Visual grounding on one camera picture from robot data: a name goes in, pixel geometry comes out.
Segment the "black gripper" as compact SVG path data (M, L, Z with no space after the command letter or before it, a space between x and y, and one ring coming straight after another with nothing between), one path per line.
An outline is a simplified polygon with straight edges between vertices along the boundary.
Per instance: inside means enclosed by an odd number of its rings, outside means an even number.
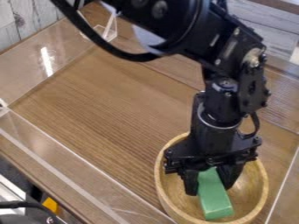
M243 134L239 131L240 120L224 123L208 117L204 100L204 94L193 96L189 133L162 151L164 173L182 175L184 191L190 196L197 194L198 172L211 167L217 169L220 181L228 190L239 179L245 163L257 159L257 147L261 144L256 133L257 116L251 116L256 131Z

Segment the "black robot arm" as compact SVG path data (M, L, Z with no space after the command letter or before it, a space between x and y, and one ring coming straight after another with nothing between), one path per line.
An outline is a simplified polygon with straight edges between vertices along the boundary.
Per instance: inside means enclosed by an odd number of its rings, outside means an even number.
M229 189L261 144L257 133L244 134L239 126L245 117L259 125L257 111L271 95L263 38L228 14L223 2L98 1L133 24L149 53L180 54L200 63L204 90L193 96L189 134L164 150L164 172L181 177L184 191L193 196L198 173L213 167Z

